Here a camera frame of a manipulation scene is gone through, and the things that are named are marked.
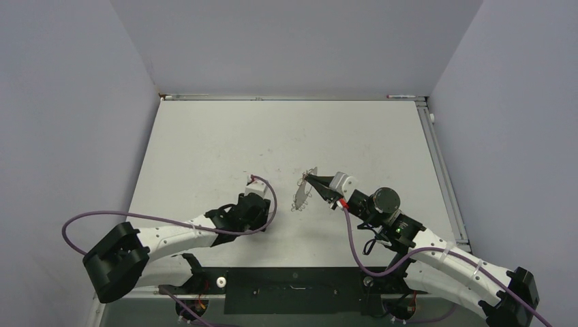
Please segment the metal keyring plate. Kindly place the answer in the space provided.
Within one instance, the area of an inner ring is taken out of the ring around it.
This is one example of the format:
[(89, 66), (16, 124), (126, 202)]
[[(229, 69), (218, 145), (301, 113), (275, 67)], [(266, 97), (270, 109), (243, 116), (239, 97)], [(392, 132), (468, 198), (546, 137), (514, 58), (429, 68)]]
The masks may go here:
[(317, 171), (318, 167), (315, 166), (302, 173), (301, 178), (297, 182), (298, 189), (293, 195), (293, 203), (291, 208), (292, 212), (302, 211), (307, 206), (308, 204), (307, 201), (311, 197), (311, 191), (313, 187), (308, 184), (305, 178), (308, 177), (309, 175), (316, 175)]

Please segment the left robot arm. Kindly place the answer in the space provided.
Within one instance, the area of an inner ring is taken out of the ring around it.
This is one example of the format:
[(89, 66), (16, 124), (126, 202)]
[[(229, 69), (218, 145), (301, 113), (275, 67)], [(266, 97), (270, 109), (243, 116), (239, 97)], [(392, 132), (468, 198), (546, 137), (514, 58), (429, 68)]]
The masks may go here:
[(271, 200), (240, 194), (235, 204), (207, 211), (189, 221), (155, 228), (117, 224), (82, 263), (102, 303), (114, 302), (137, 287), (168, 285), (197, 292), (206, 274), (192, 249), (216, 247), (264, 229)]

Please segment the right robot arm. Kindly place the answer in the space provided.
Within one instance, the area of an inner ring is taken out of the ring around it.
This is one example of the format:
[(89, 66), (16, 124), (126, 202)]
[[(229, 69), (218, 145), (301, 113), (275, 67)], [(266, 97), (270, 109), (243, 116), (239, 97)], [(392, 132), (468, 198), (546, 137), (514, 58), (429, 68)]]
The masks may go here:
[[(496, 266), (444, 240), (403, 213), (393, 189), (381, 187), (366, 195), (357, 189), (357, 180), (343, 172), (305, 174), (302, 181), (331, 209), (344, 212), (352, 256), (366, 276), (385, 279), (395, 292), (408, 288), (443, 298), (479, 315), (488, 326), (529, 326), (534, 318), (549, 324), (536, 311), (539, 295), (529, 270)], [(386, 270), (374, 272), (362, 264), (354, 246), (352, 217), (361, 221), (360, 230), (373, 233), (373, 243), (395, 253)]]

